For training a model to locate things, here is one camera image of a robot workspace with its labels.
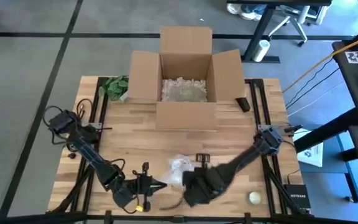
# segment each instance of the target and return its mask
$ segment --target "cardboard box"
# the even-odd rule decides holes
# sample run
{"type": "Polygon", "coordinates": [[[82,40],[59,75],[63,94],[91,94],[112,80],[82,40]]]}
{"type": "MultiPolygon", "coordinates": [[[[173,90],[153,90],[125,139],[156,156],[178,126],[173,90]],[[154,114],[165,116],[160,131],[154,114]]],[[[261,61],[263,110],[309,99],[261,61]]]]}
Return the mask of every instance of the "cardboard box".
{"type": "Polygon", "coordinates": [[[239,50],[212,54],[209,27],[163,27],[160,53],[134,51],[128,97],[157,103],[157,128],[215,129],[217,101],[244,96],[239,50]],[[161,102],[163,79],[206,80],[206,103],[161,102]]]}

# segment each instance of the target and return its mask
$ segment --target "butcher block tabletop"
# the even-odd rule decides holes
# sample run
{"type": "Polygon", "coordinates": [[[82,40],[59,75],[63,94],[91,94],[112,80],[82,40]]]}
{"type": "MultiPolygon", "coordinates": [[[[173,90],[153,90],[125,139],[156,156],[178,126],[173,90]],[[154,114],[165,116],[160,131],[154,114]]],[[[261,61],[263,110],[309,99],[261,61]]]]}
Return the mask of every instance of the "butcher block tabletop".
{"type": "MultiPolygon", "coordinates": [[[[95,94],[99,77],[82,77],[75,100],[75,106],[80,100],[87,98],[92,100],[95,94]]],[[[283,100],[283,93],[278,79],[264,79],[265,93],[272,124],[288,122],[287,111],[283,100]]],[[[252,108],[250,88],[244,84],[247,100],[251,110],[243,113],[235,100],[218,103],[216,107],[216,130],[162,130],[155,128],[155,104],[138,104],[109,101],[107,105],[104,127],[112,128],[104,130],[99,147],[99,153],[105,160],[125,159],[124,173],[126,179],[135,179],[132,170],[142,172],[142,164],[149,162],[149,175],[157,180],[166,180],[170,171],[169,160],[176,155],[188,156],[194,166],[201,166],[195,161],[196,153],[208,153],[211,155],[209,166],[229,162],[242,151],[248,149],[254,142],[255,117],[252,108]]],[[[264,123],[262,101],[257,91],[260,117],[264,123]]],[[[85,104],[84,121],[90,115],[90,106],[85,104]]],[[[96,112],[96,121],[100,112],[96,112]]],[[[74,186],[81,156],[77,153],[74,159],[68,157],[69,151],[64,149],[60,158],[56,173],[55,183],[51,193],[48,209],[53,210],[67,196],[74,186]]],[[[299,169],[296,152],[291,144],[284,142],[280,146],[277,155],[283,183],[287,182],[287,175],[299,169]]],[[[290,176],[291,184],[303,184],[301,172],[290,176]]],[[[280,211],[280,202],[275,186],[272,184],[273,197],[276,211],[280,211]]],[[[81,210],[84,190],[80,194],[78,210],[81,210]]],[[[183,189],[178,186],[168,185],[149,197],[151,211],[136,212],[133,215],[150,216],[177,216],[186,217],[243,217],[244,213],[250,213],[252,217],[269,217],[269,206],[260,158],[240,171],[227,192],[221,197],[211,201],[208,205],[196,205],[190,208],[185,202],[173,210],[160,210],[160,207],[169,207],[176,204],[182,196],[183,189]],[[248,201],[251,192],[258,192],[262,202],[253,205],[248,201]]],[[[126,209],[133,211],[136,200],[133,200],[126,209]]],[[[89,202],[89,215],[104,215],[106,210],[111,210],[112,215],[129,215],[119,208],[112,199],[111,191],[104,191],[101,184],[94,178],[92,194],[89,202]]]]}

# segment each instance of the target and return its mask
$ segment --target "black desk leg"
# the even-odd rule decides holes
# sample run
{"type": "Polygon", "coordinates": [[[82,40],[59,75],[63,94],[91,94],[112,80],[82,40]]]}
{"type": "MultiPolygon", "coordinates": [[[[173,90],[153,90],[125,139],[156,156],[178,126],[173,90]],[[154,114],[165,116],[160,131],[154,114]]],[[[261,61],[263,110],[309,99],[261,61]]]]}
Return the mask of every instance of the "black desk leg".
{"type": "MultiPolygon", "coordinates": [[[[267,5],[265,12],[262,15],[262,18],[260,19],[258,26],[256,27],[254,36],[252,37],[251,41],[248,44],[246,52],[241,56],[241,60],[243,62],[255,62],[251,59],[252,54],[255,52],[258,43],[262,39],[266,27],[273,16],[275,8],[276,8],[275,6],[267,5]]],[[[280,59],[279,57],[265,56],[260,63],[280,63],[280,59]]]]}
{"type": "Polygon", "coordinates": [[[318,129],[308,133],[294,142],[296,151],[301,152],[327,139],[346,131],[350,125],[358,125],[358,111],[356,108],[345,112],[318,129]]]}
{"type": "Polygon", "coordinates": [[[345,162],[349,162],[349,161],[358,159],[358,153],[355,148],[343,151],[343,152],[341,152],[341,155],[342,155],[343,161],[345,161],[345,162]]]}

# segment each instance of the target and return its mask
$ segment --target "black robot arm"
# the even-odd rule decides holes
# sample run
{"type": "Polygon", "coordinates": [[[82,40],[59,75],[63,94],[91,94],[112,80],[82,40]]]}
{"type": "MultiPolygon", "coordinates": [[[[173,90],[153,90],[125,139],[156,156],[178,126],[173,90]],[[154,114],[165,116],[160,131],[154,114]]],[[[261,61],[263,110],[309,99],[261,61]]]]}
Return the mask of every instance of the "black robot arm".
{"type": "Polygon", "coordinates": [[[282,141],[281,135],[273,127],[268,126],[259,129],[254,136],[253,145],[227,164],[198,172],[184,172],[185,201],[192,207],[197,204],[207,204],[219,197],[230,186],[237,172],[262,154],[277,153],[282,141]]]}
{"type": "MultiPolygon", "coordinates": [[[[159,182],[153,179],[152,176],[147,175],[149,163],[145,162],[143,164],[142,173],[140,174],[134,170],[132,171],[136,175],[136,179],[125,180],[125,175],[122,172],[124,166],[118,167],[104,160],[92,147],[92,144],[96,144],[99,141],[98,130],[90,124],[82,126],[81,119],[77,114],[58,109],[60,113],[52,118],[49,124],[44,121],[53,136],[63,139],[68,147],[78,151],[89,162],[96,172],[101,185],[105,191],[111,190],[113,200],[119,207],[124,208],[129,202],[137,198],[138,195],[145,195],[142,209],[144,212],[148,212],[150,210],[150,202],[147,201],[147,197],[152,196],[154,192],[167,186],[165,183],[159,182]],[[64,138],[61,134],[68,134],[68,137],[64,138]]],[[[81,179],[81,184],[76,184],[76,189],[73,189],[72,192],[77,192],[83,182],[84,180],[81,179]]],[[[65,211],[71,199],[72,197],[64,200],[57,211],[65,211]]]]}

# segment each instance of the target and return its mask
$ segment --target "white sneaker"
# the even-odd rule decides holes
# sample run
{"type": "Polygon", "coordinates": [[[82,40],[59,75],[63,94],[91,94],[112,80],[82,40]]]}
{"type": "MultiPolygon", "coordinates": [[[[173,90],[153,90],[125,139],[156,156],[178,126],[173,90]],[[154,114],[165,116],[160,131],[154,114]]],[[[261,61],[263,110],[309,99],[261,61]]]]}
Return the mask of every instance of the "white sneaker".
{"type": "Polygon", "coordinates": [[[255,13],[255,21],[259,21],[262,18],[262,15],[255,13]]]}
{"type": "Polygon", "coordinates": [[[241,13],[241,4],[226,4],[226,8],[233,15],[241,13]]]}
{"type": "Polygon", "coordinates": [[[242,19],[245,19],[245,20],[254,20],[256,18],[256,13],[254,13],[254,12],[251,12],[251,13],[242,12],[242,13],[240,13],[240,17],[242,19]]]}
{"type": "Polygon", "coordinates": [[[253,21],[259,21],[262,18],[261,15],[259,15],[258,13],[254,13],[254,12],[251,12],[251,13],[242,12],[242,13],[240,13],[240,17],[245,20],[253,20],[253,21]]]}

